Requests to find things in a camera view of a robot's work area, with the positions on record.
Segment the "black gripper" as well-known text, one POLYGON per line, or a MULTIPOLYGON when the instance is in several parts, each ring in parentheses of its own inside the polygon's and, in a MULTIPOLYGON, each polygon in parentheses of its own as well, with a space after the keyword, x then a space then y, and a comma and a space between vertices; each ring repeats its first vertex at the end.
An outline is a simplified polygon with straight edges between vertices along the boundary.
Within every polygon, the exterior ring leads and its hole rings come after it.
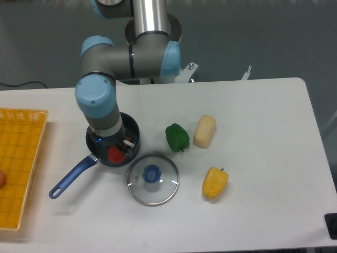
POLYGON ((88 127, 88 146, 112 146, 115 145, 125 156, 134 154, 135 143, 125 139, 125 128, 123 126, 113 133, 103 136, 102 133, 95 133, 93 129, 88 127))

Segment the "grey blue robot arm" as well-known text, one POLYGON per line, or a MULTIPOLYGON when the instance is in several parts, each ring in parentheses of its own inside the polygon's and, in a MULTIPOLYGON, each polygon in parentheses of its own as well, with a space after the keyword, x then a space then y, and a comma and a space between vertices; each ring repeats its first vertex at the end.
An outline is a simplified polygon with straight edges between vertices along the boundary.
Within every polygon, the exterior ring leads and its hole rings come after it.
POLYGON ((91 139, 107 146, 109 154, 130 157, 136 142, 125 136, 116 81, 178 75, 180 46, 170 40, 166 1, 92 1, 92 6, 105 19, 133 17, 135 43, 114 46, 107 37, 87 38, 82 44, 76 102, 89 123, 91 139))

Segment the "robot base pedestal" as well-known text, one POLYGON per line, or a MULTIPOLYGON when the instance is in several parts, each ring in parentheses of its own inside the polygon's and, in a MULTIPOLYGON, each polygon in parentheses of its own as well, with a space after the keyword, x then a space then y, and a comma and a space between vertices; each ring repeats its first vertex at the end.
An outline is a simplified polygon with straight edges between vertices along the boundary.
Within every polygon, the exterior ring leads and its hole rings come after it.
MULTIPOLYGON (((169 28, 170 28, 170 32, 169 32, 170 40, 180 42, 181 37, 182 37, 181 23, 174 15, 170 13, 167 14, 167 18, 168 18, 168 23, 169 23, 169 28)), ((129 45, 136 43, 135 20, 133 17, 128 21, 125 31, 124 31, 124 35, 129 45)))

